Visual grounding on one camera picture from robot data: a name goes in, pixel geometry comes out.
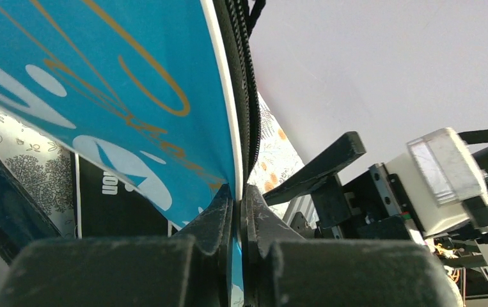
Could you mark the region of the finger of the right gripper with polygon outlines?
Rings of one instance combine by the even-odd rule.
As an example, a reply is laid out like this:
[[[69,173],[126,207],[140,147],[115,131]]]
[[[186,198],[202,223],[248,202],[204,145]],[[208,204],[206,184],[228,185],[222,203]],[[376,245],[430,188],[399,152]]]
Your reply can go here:
[[[282,184],[265,193],[264,200],[272,206],[311,194],[365,153],[359,134],[348,131]]]

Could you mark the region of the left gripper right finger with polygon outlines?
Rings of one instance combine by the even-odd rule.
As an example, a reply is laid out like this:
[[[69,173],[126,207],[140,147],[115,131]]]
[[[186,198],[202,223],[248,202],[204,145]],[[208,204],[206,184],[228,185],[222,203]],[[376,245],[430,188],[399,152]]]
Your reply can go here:
[[[273,213],[255,185],[241,201],[242,277],[245,306],[282,306],[284,259],[280,242],[303,238]]]

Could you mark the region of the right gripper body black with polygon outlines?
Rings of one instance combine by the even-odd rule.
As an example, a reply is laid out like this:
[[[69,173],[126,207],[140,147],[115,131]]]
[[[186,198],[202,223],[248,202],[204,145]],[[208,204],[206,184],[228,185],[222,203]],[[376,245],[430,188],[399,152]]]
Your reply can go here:
[[[311,198],[319,217],[317,237],[422,241],[411,201],[384,163],[345,185],[335,175]]]

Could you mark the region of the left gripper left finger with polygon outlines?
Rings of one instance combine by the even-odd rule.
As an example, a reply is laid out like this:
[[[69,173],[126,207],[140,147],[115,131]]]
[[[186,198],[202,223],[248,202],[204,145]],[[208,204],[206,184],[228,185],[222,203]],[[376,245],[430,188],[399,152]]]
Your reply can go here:
[[[210,205],[175,238],[185,246],[181,306],[229,306],[232,291],[233,197],[224,184]]]

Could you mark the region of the blue racket bag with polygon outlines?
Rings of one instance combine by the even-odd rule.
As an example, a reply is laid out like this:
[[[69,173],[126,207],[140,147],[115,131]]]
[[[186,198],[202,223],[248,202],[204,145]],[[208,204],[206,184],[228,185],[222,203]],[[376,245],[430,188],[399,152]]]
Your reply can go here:
[[[229,306],[245,306],[237,213],[260,142],[249,36],[264,4],[0,1],[0,109],[132,186],[176,233],[230,186]],[[0,306],[181,306],[176,233],[28,244]]]

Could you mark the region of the black shuttlecock tube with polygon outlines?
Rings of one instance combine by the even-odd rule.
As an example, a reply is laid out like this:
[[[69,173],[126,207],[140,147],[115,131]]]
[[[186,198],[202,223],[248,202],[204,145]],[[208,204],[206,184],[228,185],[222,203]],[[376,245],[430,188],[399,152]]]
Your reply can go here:
[[[0,257],[6,263],[33,241],[61,232],[0,160]]]

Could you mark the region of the black sport racket bag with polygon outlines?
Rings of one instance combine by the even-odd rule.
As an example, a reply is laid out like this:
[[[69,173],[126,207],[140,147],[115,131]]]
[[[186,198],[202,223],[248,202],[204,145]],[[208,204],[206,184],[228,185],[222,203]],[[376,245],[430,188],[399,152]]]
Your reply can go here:
[[[74,155],[76,234],[84,237],[164,236],[171,223],[130,185]]]

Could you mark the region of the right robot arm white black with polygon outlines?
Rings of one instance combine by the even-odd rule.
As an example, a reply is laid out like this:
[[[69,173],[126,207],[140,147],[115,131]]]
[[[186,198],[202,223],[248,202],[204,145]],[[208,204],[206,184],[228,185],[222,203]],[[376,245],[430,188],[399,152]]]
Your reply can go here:
[[[315,212],[318,237],[427,246],[463,298],[488,298],[488,129],[430,132],[342,184],[339,172],[365,152],[346,132],[264,198],[289,202],[284,220],[296,230]]]

